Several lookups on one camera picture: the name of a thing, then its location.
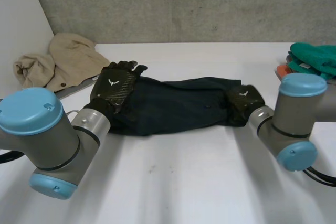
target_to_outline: light blue joint cap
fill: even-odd
[[[280,85],[280,93],[289,97],[313,97],[327,90],[327,82],[320,76],[308,73],[290,73]]]
[[[65,180],[33,173],[29,185],[41,194],[57,199],[69,199],[76,191],[76,185]]]
[[[63,112],[61,102],[50,90],[16,91],[0,102],[0,128],[12,135],[35,135],[55,126]]]
[[[294,172],[304,170],[312,166],[317,158],[318,151],[308,141],[302,141],[288,145],[277,156],[277,161],[286,170]]]

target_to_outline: white table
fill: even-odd
[[[97,45],[113,61],[147,65],[162,81],[205,76],[253,84],[274,108],[280,84],[274,69],[290,44]],[[92,87],[62,100],[81,109]],[[334,124],[316,124],[315,165],[336,175]],[[287,172],[248,127],[207,129],[151,137],[109,134],[78,190],[67,201],[28,185],[26,157],[0,165],[0,223],[158,224],[335,223],[336,189]]]

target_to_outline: beige cloth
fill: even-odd
[[[58,33],[49,55],[27,54],[14,63],[23,88],[46,87],[56,92],[98,75],[109,61],[94,50],[95,43],[77,34]]]

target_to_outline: green knit fabric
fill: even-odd
[[[336,46],[312,46],[306,43],[291,45],[289,54],[292,62],[288,66],[301,73],[317,74],[328,80],[336,76]],[[306,63],[311,68],[300,66]]]

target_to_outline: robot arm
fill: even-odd
[[[107,116],[120,111],[147,69],[133,70],[136,64],[121,61],[103,68],[90,103],[71,123],[61,102],[44,88],[17,91],[0,103],[0,148],[25,153],[37,167],[29,181],[34,190],[71,197],[110,130]]]
[[[294,73],[282,80],[274,111],[253,86],[239,86],[228,98],[278,163],[296,171],[307,169],[317,158],[309,141],[314,123],[336,122],[335,95],[335,87],[327,88],[321,77]]]

